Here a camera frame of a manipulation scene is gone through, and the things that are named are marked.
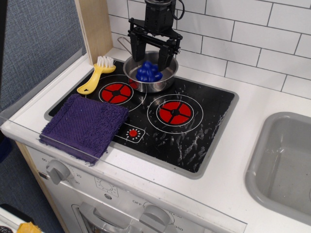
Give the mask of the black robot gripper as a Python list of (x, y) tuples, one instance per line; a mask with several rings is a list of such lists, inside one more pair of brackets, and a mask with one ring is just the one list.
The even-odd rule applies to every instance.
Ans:
[(145, 19), (129, 19), (132, 57), (134, 61), (141, 61), (145, 57), (146, 44), (158, 47), (158, 70), (163, 71), (180, 51), (183, 37), (174, 31), (173, 23), (183, 16), (175, 15), (174, 0), (146, 0), (145, 3)]

